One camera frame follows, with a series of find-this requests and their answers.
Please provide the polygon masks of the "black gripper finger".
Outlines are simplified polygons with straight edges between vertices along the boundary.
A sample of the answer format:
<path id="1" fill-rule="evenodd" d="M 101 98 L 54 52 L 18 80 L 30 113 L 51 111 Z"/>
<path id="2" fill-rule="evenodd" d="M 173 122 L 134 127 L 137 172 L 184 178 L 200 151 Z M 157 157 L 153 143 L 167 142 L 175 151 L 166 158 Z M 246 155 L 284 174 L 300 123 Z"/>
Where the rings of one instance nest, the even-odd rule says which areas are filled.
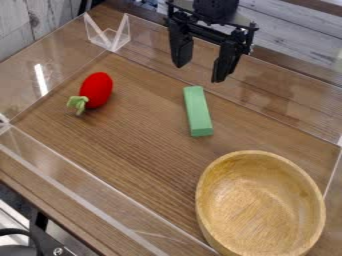
<path id="1" fill-rule="evenodd" d="M 173 63 L 182 68 L 193 59 L 194 40 L 189 27 L 171 20 L 169 24 L 170 49 Z"/>
<path id="2" fill-rule="evenodd" d="M 225 41 L 221 44 L 220 56 L 214 61 L 213 77 L 214 83 L 224 82 L 226 77 L 234 72 L 242 52 L 240 45 L 234 41 Z"/>

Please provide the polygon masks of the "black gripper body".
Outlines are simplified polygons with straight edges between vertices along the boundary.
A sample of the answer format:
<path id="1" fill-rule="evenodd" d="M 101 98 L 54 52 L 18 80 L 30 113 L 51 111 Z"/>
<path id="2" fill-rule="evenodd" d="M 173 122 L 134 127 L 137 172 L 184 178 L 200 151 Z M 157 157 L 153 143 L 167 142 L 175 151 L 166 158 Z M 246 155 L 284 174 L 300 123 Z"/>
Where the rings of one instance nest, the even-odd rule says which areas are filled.
<path id="1" fill-rule="evenodd" d="M 238 13 L 240 0 L 166 0 L 169 17 L 184 13 L 193 24 L 204 22 L 206 25 L 234 27 L 241 33 L 242 52 L 250 54 L 254 34 L 260 27 L 254 21 Z"/>

